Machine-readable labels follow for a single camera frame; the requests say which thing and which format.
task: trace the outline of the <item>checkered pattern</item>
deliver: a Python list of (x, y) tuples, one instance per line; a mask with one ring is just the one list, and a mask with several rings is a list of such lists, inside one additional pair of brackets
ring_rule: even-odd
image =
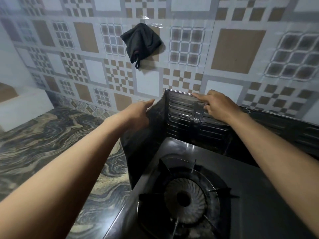
[(71, 80), (88, 83), (86, 71), (79, 54), (60, 52), (62, 62)]
[(186, 93), (199, 92), (203, 75), (195, 72), (164, 68), (163, 91), (167, 89)]
[(19, 3), (28, 16), (45, 15), (41, 0), (19, 0)]
[(288, 32), (281, 38), (265, 75), (299, 81), (312, 79), (319, 65), (319, 33)]
[(107, 91), (94, 88), (94, 93), (98, 104), (112, 108)]
[(125, 0), (128, 18), (160, 18), (166, 16), (166, 0)]
[(169, 61), (174, 64), (198, 66), (204, 35), (204, 28), (172, 27)]
[(63, 0), (68, 16), (93, 17), (91, 0)]
[(34, 82), (37, 84), (37, 86), (38, 86), (39, 88), (42, 88), (42, 89), (45, 89), (45, 88), (46, 88), (46, 86), (45, 86), (43, 80), (41, 79), (41, 76), (40, 76), (40, 75), (35, 74), (35, 73), (31, 73), (31, 76), (32, 76)]
[(111, 89), (134, 94), (131, 63), (104, 59), (104, 65)]
[(17, 21), (17, 25), (21, 31), (21, 33), (23, 34), (23, 38), (29, 42), (29, 43), (33, 43), (36, 44), (37, 41), (33, 36), (33, 33), (31, 31), (31, 28), (28, 24), (28, 22), (24, 21), (24, 20), (19, 20)]
[(124, 42), (120, 38), (123, 33), (122, 25), (101, 24), (101, 32), (106, 53), (125, 56)]
[(43, 49), (33, 47), (27, 47), (27, 49), (38, 71), (51, 75), (54, 74), (49, 59)]
[(71, 84), (68, 81), (60, 80), (60, 84), (64, 93), (70, 96), (75, 96), (71, 88)]
[(312, 93), (284, 85), (252, 82), (242, 105), (294, 117)]
[(10, 10), (4, 0), (0, 0), (0, 15), (10, 15)]
[(53, 22), (53, 27), (58, 37), (59, 43), (62, 48), (72, 48), (74, 49), (74, 45), (71, 39), (71, 35), (68, 29), (68, 26), (65, 22)]
[(216, 20), (279, 22), (289, 0), (220, 0)]

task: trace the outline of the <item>hand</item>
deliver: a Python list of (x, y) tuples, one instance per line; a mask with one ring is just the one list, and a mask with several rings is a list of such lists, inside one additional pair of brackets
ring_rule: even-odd
[(229, 123), (232, 118), (242, 113), (239, 106), (228, 96), (215, 90), (210, 90), (207, 95), (193, 93), (193, 96), (201, 101), (208, 102), (204, 109), (217, 120)]
[(146, 110), (153, 103), (154, 99), (149, 101), (139, 101), (137, 103), (130, 104), (122, 111), (122, 113), (129, 119), (130, 129), (137, 131), (148, 126), (149, 120), (146, 117)]

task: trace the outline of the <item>black and beige marble surface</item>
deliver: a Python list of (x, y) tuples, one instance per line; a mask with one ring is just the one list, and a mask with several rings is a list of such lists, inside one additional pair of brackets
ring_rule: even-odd
[[(92, 115), (57, 107), (1, 133), (0, 200), (101, 122)], [(118, 141), (68, 238), (103, 238), (130, 191), (126, 159)]]

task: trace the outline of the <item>stove burner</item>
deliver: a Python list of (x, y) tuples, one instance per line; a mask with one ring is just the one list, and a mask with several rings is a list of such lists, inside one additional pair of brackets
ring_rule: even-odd
[(202, 189), (186, 178), (170, 181), (165, 189), (164, 200), (171, 216), (185, 224), (196, 223), (207, 206)]

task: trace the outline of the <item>black cloth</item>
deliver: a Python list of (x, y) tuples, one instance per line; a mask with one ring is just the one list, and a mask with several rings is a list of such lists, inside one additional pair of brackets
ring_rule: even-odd
[(131, 63), (136, 61), (137, 69), (140, 67), (140, 61), (150, 56), (162, 44), (160, 37), (142, 23), (122, 34), (121, 39), (126, 44)]

